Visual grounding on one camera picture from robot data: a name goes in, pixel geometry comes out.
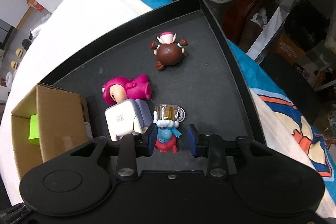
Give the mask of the red blue creature figurine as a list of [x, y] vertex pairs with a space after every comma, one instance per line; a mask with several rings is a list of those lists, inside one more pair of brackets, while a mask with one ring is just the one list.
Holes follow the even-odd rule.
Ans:
[[182, 136], [179, 132], [179, 122], [164, 119], [155, 119], [153, 121], [157, 125], [158, 133], [155, 147], [159, 152], [172, 151], [173, 154], [178, 152], [177, 139]]

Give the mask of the miniature beer mug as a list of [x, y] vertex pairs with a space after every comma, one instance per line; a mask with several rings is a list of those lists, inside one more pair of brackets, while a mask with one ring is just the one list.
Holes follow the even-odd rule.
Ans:
[[177, 105], [157, 104], [154, 110], [157, 113], [157, 120], [182, 122], [186, 117], [185, 110]]

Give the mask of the white lavender cube charger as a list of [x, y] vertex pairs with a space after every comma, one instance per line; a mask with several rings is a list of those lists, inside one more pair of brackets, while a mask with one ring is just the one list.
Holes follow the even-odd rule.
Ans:
[[153, 122], [147, 102], [133, 99], [107, 108], [105, 118], [112, 141], [128, 134], [143, 134]]

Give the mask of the pink bear figurine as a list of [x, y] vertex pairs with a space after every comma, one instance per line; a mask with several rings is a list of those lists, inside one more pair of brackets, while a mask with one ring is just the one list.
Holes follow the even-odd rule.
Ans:
[[102, 86], [104, 101], [113, 106], [127, 99], [151, 100], [152, 88], [146, 74], [141, 74], [135, 79], [115, 77]]

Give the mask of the brown cardboard box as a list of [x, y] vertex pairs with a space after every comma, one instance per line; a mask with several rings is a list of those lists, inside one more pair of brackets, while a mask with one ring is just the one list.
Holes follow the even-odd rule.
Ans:
[[[39, 145], [29, 142], [30, 116], [38, 115]], [[11, 112], [19, 179], [36, 166], [88, 141], [88, 106], [80, 94], [38, 83]]]

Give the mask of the green plastic box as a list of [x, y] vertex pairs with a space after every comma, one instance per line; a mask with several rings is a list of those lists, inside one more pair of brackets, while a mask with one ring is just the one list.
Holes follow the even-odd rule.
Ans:
[[29, 142], [34, 145], [39, 145], [39, 124], [37, 114], [30, 116]]

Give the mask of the black shallow tray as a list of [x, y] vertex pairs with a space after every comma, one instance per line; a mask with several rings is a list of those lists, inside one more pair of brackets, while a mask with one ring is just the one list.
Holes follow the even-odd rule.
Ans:
[[[179, 63], [158, 71], [150, 44], [164, 31], [187, 41], [187, 48]], [[141, 74], [153, 89], [150, 106], [167, 103], [185, 110], [182, 128], [193, 124], [227, 141], [248, 136], [265, 143], [247, 82], [205, 0], [177, 0], [111, 30], [68, 57], [42, 83], [83, 96], [94, 132], [106, 135], [103, 84]]]

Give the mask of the cartoon print blue blanket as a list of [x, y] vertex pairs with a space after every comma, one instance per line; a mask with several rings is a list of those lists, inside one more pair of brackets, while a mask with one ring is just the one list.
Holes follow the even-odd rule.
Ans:
[[277, 145], [290, 154], [303, 155], [322, 176], [326, 189], [335, 199], [335, 162], [325, 147], [322, 134], [311, 126], [285, 92], [248, 55], [230, 44], [239, 67], [258, 104], [266, 111], [262, 120], [270, 124], [271, 147]]

